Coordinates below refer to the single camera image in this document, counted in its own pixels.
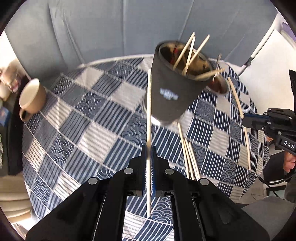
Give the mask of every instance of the mug handle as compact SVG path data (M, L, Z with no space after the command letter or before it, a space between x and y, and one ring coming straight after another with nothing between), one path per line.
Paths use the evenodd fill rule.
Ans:
M33 114L29 114L29 113L28 113L29 115L27 114L26 117L23 118L22 115L24 114L24 112L25 112L25 110L21 108L21 109L20 109L20 119L21 119L23 122L26 122L26 121L28 121L28 120L33 116Z

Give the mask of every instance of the black cup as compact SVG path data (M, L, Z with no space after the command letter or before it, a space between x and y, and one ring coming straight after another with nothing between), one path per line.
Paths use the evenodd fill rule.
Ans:
M213 79L213 77L210 77L199 81L194 80L196 75L213 69L208 59L202 53L199 53L199 59L207 64L207 69L197 70L196 72L194 70L188 70L188 74L183 76L182 70L185 63L184 61L180 61L177 68L173 70L173 65L170 61L173 58L172 49L175 44L176 42L172 41L158 44L151 67L151 113L162 125L168 125L178 120ZM147 91L144 98L144 108L147 109Z

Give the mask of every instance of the screw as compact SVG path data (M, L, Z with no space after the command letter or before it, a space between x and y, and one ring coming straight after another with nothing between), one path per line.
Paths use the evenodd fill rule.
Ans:
M165 174L172 175L174 174L174 170L171 168L165 169Z
M94 184L96 184L97 182L98 182L98 179L95 178L95 177L92 177L92 178L89 179L89 184L90 184L90 185L94 185Z
M124 169L124 173L125 174L132 174L133 173L133 169L132 168L129 168L129 167L128 168L125 168Z
M206 178L202 178L202 179L200 179L200 184L203 185L203 186L206 186L206 185L208 185L209 183L210 183L209 180L206 179Z

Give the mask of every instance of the wooden skewer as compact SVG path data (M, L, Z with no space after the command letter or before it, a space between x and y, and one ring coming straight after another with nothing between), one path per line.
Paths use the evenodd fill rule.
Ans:
M187 62L186 62L186 66L185 66L185 68L184 68L184 70L182 72L182 75L186 75L186 73L187 73L187 70L188 70L188 67L189 67L189 62L190 62L192 51L193 51L194 42L195 42L195 36L192 39L190 50L189 50L189 55L188 55Z
M194 180L194 176L193 176L193 170L192 170L192 165L191 165L191 159L189 156L189 151L186 145L186 139L184 138L184 146L185 146L185 151L186 151L186 156L187 156L187 161L188 161L188 166L189 166L189 170L190 170L190 175L191 175L191 179Z
M194 170L195 178L198 180L198 175L197 175L196 167L195 167L195 164L194 164L194 161L193 161L192 153L191 153L191 151L190 151L190 149L189 149L188 141L186 140L186 138L185 138L184 140L185 140L185 143L186 143L187 150L188 150L188 152L189 152L189 158L190 158L191 163L192 163L192 166L193 166L193 170Z
M177 61L175 62L174 66L173 66L173 70L176 69L176 67L178 66L182 56L184 55L185 51L187 50L189 44L191 43L191 41L193 40L193 37L195 36L195 32L193 32L188 40L188 42L185 44L181 54L179 55L179 57L177 58Z
M221 72L224 72L224 69L211 70L209 72L206 72L206 73L196 76L195 80L205 79L205 78L211 77L211 76L213 76L217 73L221 73Z
M192 148L192 145L191 145L190 142L188 143L188 145L189 145L189 149L190 149L191 155L192 155L192 157L193 157L194 165L195 165L195 167L196 167L197 180L199 180L199 179L200 179L200 171L199 171L199 169L198 169L198 165L197 165L197 162L196 162L196 159L195 159L194 151L193 151L193 148Z
M182 144L182 150L183 150L183 156L184 156L186 177L189 179L189 171L188 171L188 163L187 163L187 158L186 158L186 150L185 150L185 144L184 144L184 139L183 139L183 134L182 134L182 129L181 129L180 123L178 123L178 128L179 128L179 134L180 134L180 138L181 138L181 144Z
M198 49L196 50L195 54L193 55L193 57L190 59L189 62L189 66L190 64L193 62L193 60L196 58L196 56L199 54L199 52L201 51L201 49L203 48L203 46L207 43L207 41L209 40L210 35L208 35L205 40L202 42L202 44L198 47Z
M233 85L232 80L230 79L230 77L228 77L227 79L228 79L228 82L230 84L230 87L231 87L231 90L233 92L233 95L235 97L235 101L237 102L237 107L239 108L240 116L241 116L241 118L244 118L244 113L242 111L242 106L240 104L239 97L237 95L237 91L235 90L235 87L234 87L234 85ZM247 153L248 153L249 170L251 170L251 156L250 156L249 137L248 137L248 132L247 132L247 128L246 127L244 127L244 135L245 135L245 138L246 138L246 146L247 146Z
M151 69L148 70L148 87L147 87L147 160L146 160L146 200L147 200L147 217L151 214Z

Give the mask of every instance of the table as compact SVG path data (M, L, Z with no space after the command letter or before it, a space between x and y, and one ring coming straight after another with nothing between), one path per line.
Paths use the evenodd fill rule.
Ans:
M140 155L146 140L142 100L153 57L91 63L60 74L47 89L44 108L24 124L23 172L32 206L43 218L88 178L111 177ZM254 102L236 73L224 63L244 112ZM180 119L192 143L199 170L233 201L253 184L269 159L264 132L248 129L251 169L241 118L231 92L204 90ZM152 127L158 156L185 174L178 128ZM146 216L146 198L128 197L123 239L173 240L170 199L154 198Z

